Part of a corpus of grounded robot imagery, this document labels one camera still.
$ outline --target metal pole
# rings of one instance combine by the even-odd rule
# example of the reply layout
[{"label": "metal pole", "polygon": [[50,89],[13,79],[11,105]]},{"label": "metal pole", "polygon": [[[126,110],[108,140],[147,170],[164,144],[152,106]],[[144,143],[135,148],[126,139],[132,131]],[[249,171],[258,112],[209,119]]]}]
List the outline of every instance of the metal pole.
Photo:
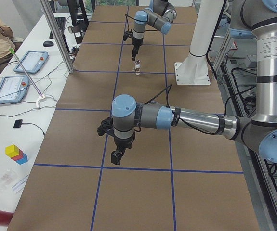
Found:
[{"label": "metal pole", "polygon": [[20,67],[22,68],[22,70],[24,71],[24,73],[27,75],[27,77],[29,78],[30,82],[32,83],[32,85],[34,86],[34,88],[36,89],[37,93],[39,94],[40,97],[43,97],[42,92],[39,90],[39,88],[37,87],[36,83],[32,80],[31,76],[29,75],[29,73],[26,71],[26,69],[24,68],[24,66],[22,65],[22,63],[19,61],[19,58],[17,57],[17,55],[14,53],[13,49],[10,49],[11,53],[13,54],[14,58],[16,59],[16,61],[18,62],[18,64],[20,65]]},{"label": "metal pole", "polygon": [[57,25],[54,15],[53,15],[53,11],[50,7],[50,4],[47,0],[40,0],[40,3],[42,5],[42,9],[43,9],[45,18],[47,20],[48,26],[50,27],[50,29],[52,31],[53,37],[57,43],[57,46],[59,48],[59,51],[61,53],[61,56],[62,56],[65,64],[66,64],[66,67],[67,67],[69,73],[72,73],[74,71],[74,67],[73,67],[72,61],[70,59],[70,56],[67,52],[65,43],[62,39],[62,35],[59,31],[59,27]]}]

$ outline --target monitor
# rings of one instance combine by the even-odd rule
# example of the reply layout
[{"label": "monitor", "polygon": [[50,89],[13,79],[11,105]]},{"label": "monitor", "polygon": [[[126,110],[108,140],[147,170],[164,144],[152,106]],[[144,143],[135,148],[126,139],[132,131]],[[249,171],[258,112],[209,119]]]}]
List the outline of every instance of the monitor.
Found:
[{"label": "monitor", "polygon": [[[67,4],[69,7],[71,19],[72,19],[72,25],[78,26],[82,31],[85,32],[87,30],[89,20],[87,18],[83,0],[67,0]],[[80,11],[83,16],[83,20],[77,20],[77,14],[78,14],[79,7],[80,7]]]}]

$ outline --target metal rod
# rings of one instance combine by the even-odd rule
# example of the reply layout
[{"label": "metal rod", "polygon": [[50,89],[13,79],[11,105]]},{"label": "metal rod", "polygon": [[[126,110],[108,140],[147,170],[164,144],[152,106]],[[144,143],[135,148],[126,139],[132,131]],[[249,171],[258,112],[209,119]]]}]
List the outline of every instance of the metal rod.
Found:
[{"label": "metal rod", "polygon": [[53,37],[57,43],[61,56],[66,64],[67,70],[69,71],[69,73],[72,73],[74,71],[74,67],[70,59],[70,56],[67,52],[65,43],[62,39],[62,35],[59,31],[59,27],[57,25],[57,22],[55,20],[55,17],[53,15],[53,11],[49,5],[49,2],[47,0],[40,0],[40,3],[42,5],[42,9],[43,9],[45,18],[47,20],[48,26],[52,31]]},{"label": "metal rod", "polygon": [[24,68],[24,66],[22,65],[21,61],[19,61],[19,58],[17,57],[17,55],[15,54],[15,52],[13,51],[13,49],[11,49],[11,53],[13,54],[14,58],[17,60],[18,64],[21,66],[22,70],[24,71],[24,73],[27,75],[27,77],[29,78],[30,82],[32,83],[32,85],[34,86],[34,88],[37,90],[37,93],[39,94],[39,96],[41,96],[43,98],[43,94],[42,92],[39,90],[39,88],[37,87],[36,83],[32,80],[31,76],[29,75],[29,73],[26,71],[26,69]]},{"label": "metal rod", "polygon": [[[220,119],[215,114],[198,112],[190,109],[181,108],[179,127],[190,128],[186,123],[209,133],[215,133],[220,126]],[[221,135],[230,139],[237,132],[237,120],[234,116],[225,117],[224,130]]]}]

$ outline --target small cylinder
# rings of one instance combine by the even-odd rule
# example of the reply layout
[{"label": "small cylinder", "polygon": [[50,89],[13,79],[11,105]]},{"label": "small cylinder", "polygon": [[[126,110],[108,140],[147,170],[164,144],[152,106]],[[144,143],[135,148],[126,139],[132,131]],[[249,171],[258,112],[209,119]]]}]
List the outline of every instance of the small cylinder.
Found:
[{"label": "small cylinder", "polygon": [[135,71],[135,74],[138,76],[140,74],[140,60],[136,60],[134,64],[135,64],[134,71]]}]

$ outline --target white pillar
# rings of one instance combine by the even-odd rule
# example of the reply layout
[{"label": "white pillar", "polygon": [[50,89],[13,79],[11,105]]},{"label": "white pillar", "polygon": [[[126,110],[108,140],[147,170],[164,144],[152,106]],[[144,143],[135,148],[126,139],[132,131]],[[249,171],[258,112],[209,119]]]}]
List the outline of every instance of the white pillar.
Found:
[{"label": "white pillar", "polygon": [[224,0],[201,1],[190,47],[191,53],[189,53],[189,56],[183,63],[175,63],[178,85],[210,85],[205,54],[207,53],[223,4]]}]

